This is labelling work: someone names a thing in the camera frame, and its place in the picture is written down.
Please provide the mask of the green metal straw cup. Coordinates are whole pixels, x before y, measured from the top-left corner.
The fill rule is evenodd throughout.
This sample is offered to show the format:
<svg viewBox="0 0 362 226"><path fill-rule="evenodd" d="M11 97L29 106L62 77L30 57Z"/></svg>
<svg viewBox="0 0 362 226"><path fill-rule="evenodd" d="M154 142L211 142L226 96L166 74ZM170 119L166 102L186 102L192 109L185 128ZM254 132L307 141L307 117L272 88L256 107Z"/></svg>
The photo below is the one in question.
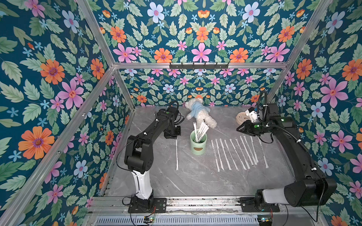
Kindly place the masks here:
<svg viewBox="0 0 362 226"><path fill-rule="evenodd" d="M203 136L200 142L196 142L195 132L190 134L190 149L195 155L202 155L206 151L207 134Z"/></svg>

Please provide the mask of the eleventh white straw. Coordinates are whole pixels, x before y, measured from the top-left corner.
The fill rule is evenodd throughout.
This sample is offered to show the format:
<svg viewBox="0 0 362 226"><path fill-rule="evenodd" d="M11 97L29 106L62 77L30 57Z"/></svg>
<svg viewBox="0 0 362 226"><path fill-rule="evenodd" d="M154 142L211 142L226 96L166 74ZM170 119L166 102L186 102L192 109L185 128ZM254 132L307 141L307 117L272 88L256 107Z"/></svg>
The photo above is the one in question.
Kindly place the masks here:
<svg viewBox="0 0 362 226"><path fill-rule="evenodd" d="M178 140L175 141L175 151L176 151L176 170L179 170L179 158L178 158Z"/></svg>

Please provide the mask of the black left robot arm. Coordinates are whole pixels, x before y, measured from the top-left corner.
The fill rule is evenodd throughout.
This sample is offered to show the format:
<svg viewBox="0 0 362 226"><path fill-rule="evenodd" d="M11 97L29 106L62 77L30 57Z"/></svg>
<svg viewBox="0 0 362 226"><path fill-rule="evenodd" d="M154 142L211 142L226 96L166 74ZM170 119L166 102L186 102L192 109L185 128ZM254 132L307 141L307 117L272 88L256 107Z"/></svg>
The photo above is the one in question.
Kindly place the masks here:
<svg viewBox="0 0 362 226"><path fill-rule="evenodd" d="M154 162L153 144L163 134L166 139L177 139L181 135L179 104L172 102L166 109L155 113L154 121L136 136L129 136L125 146L124 163L133 174L137 204L150 208L154 203L154 192L150 183L150 169Z"/></svg>

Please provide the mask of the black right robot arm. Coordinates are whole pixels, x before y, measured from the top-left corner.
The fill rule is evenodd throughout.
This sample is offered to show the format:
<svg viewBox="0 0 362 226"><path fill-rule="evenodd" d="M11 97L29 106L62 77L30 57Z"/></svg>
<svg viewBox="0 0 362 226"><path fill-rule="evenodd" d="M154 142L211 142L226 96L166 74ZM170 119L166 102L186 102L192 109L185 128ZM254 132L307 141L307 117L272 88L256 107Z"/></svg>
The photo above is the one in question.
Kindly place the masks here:
<svg viewBox="0 0 362 226"><path fill-rule="evenodd" d="M292 117L281 116L276 104L264 104L261 113L251 107L238 114L237 119L241 121L238 132L257 138L268 133L272 141L277 140L294 174L295 181L285 187L257 190L256 207L267 204L319 207L326 204L335 192L337 183L328 178L312 159Z"/></svg>

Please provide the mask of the bundle of wrapped straws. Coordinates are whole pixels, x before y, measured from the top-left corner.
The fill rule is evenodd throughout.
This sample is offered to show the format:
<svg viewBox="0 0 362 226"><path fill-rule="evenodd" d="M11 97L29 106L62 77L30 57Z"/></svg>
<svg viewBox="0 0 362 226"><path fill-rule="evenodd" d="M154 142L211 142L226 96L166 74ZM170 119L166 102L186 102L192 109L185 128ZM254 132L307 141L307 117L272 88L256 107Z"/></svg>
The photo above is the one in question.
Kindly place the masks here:
<svg viewBox="0 0 362 226"><path fill-rule="evenodd" d="M198 129L196 122L193 122L193 126L194 126L194 135L195 135L194 141L196 143L199 143L201 139L206 135L207 131L209 130L209 126L205 122L202 122Z"/></svg>

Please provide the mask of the beige round alarm clock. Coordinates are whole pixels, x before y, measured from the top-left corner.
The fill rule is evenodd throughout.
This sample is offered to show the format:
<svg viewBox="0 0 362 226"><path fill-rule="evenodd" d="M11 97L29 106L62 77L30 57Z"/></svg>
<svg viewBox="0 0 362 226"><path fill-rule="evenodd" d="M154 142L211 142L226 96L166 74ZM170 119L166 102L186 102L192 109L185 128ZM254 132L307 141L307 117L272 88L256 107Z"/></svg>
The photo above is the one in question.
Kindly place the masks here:
<svg viewBox="0 0 362 226"><path fill-rule="evenodd" d="M247 120L250 120L250 116L246 112L240 112L236 116L236 122L238 125L242 125Z"/></svg>

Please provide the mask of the white teddy bear blue shirt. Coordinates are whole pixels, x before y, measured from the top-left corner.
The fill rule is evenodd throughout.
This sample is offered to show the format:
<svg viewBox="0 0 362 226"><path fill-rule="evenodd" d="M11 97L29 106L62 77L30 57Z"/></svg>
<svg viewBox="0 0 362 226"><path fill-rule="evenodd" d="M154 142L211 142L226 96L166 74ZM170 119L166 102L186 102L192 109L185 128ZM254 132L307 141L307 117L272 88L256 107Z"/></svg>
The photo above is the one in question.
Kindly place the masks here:
<svg viewBox="0 0 362 226"><path fill-rule="evenodd" d="M209 114L211 109L204 106L202 98L192 98L185 103L185 107L190 110L186 119L191 120L192 118L195 118L197 129L201 127L203 122L209 126L209 128L214 129L217 126L216 120Z"/></svg>

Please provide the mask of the black wall hook rail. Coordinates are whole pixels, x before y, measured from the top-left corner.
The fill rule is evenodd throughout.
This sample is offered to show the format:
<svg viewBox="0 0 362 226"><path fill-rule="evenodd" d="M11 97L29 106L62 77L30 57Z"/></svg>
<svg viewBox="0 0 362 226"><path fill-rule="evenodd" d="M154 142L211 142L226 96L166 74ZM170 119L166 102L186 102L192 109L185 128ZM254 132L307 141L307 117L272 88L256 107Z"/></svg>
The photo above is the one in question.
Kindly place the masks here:
<svg viewBox="0 0 362 226"><path fill-rule="evenodd" d="M170 63L170 69L186 69L186 70L194 70L194 69L206 69L206 70L214 70L214 69L228 69L229 63Z"/></svg>

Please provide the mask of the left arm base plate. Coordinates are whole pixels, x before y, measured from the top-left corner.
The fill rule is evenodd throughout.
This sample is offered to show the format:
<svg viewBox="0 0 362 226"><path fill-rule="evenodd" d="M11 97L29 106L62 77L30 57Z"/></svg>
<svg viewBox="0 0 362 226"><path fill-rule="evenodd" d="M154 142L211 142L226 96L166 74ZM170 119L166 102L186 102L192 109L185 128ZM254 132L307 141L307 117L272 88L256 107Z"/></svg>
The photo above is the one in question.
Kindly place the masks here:
<svg viewBox="0 0 362 226"><path fill-rule="evenodd" d="M128 213L166 213L167 199L154 198L143 200L133 197L128 207Z"/></svg>

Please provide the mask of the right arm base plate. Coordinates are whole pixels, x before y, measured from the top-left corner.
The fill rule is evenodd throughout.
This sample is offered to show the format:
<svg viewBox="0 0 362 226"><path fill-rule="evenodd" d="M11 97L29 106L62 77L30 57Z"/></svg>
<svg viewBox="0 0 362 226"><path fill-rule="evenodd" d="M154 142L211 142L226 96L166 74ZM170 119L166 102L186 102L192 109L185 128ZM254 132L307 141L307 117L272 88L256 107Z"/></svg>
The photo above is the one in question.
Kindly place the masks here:
<svg viewBox="0 0 362 226"><path fill-rule="evenodd" d="M270 203L263 203L256 198L251 197L241 197L238 200L238 203L241 206L243 212L264 212L264 213L278 213L280 212L280 208L278 204L270 204Z"/></svg>

